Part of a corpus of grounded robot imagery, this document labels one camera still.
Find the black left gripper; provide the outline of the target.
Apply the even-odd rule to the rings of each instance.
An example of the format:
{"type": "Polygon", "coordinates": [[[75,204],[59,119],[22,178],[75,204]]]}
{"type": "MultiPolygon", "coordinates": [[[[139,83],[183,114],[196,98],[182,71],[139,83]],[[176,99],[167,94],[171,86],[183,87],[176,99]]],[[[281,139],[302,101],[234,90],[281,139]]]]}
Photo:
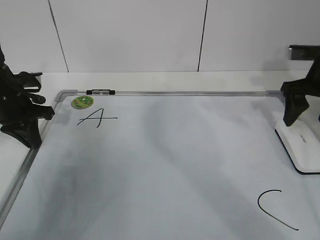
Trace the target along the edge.
{"type": "Polygon", "coordinates": [[[51,120],[55,112],[45,106],[46,98],[37,94],[41,86],[23,87],[5,63],[0,53],[0,131],[27,148],[38,148],[42,144],[37,119],[51,120]]]}

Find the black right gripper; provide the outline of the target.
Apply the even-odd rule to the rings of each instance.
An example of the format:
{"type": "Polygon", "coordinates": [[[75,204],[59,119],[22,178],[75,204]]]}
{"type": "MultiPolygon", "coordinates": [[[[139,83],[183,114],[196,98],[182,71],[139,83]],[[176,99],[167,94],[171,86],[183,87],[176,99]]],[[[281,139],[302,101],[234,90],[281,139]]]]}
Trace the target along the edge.
{"type": "Polygon", "coordinates": [[[309,108],[306,95],[320,96],[320,56],[315,58],[305,78],[284,82],[280,91],[285,96],[283,121],[290,127],[309,108]]]}

